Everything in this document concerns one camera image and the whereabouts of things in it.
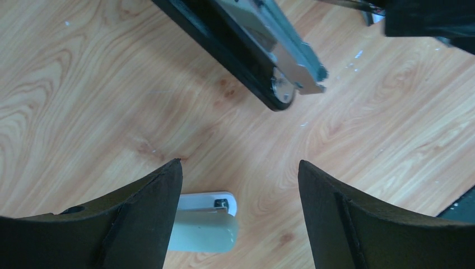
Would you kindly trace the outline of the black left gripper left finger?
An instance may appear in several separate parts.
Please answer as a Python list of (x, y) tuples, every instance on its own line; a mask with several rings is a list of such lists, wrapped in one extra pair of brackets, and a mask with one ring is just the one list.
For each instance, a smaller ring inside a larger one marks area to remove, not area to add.
[(182, 180), (173, 159), (59, 214), (1, 217), (1, 267), (162, 268)]

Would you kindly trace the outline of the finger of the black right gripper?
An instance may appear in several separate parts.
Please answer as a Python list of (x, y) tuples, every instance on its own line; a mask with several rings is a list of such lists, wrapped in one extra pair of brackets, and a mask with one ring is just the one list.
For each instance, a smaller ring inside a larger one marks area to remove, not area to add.
[(385, 17), (388, 37), (432, 37), (474, 54), (474, 1), (326, 1)]

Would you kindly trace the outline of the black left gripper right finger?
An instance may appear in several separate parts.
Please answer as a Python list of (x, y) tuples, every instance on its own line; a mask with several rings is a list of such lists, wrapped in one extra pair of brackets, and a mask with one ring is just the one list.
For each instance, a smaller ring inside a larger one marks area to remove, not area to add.
[(299, 194), (316, 268), (473, 268), (474, 225), (391, 205), (302, 160)]

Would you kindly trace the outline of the black stapler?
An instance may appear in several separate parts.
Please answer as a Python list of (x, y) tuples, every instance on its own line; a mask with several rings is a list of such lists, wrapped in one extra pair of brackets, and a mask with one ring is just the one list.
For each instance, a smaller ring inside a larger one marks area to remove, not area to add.
[(156, 1), (203, 49), (274, 111), (321, 94), (328, 71), (275, 1)]

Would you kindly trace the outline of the red white staple box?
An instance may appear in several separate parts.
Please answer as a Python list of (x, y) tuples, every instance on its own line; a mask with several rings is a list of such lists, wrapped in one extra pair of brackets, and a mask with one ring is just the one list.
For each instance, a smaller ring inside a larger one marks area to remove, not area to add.
[(437, 217), (474, 224), (474, 206), (474, 187), (472, 187), (444, 211), (439, 213)]

